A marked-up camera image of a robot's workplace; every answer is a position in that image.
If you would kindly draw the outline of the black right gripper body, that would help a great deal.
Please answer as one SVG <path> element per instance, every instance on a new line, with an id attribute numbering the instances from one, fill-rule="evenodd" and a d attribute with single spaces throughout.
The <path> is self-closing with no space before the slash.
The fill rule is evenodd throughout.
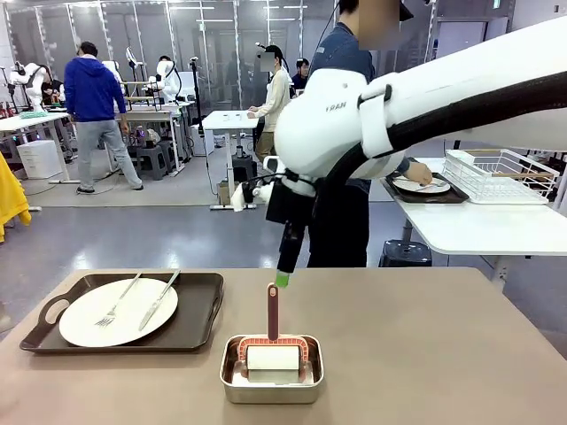
<path id="1" fill-rule="evenodd" d="M 268 200 L 268 221 L 305 227 L 311 220 L 316 189 L 313 182 L 274 179 Z"/>

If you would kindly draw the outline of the person right hand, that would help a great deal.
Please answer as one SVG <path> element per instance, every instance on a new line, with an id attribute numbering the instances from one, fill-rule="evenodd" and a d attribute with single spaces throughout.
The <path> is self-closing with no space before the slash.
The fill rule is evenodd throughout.
<path id="1" fill-rule="evenodd" d="M 430 168 L 419 162 L 411 162 L 405 176 L 408 180 L 422 186 L 431 184 L 433 179 Z"/>

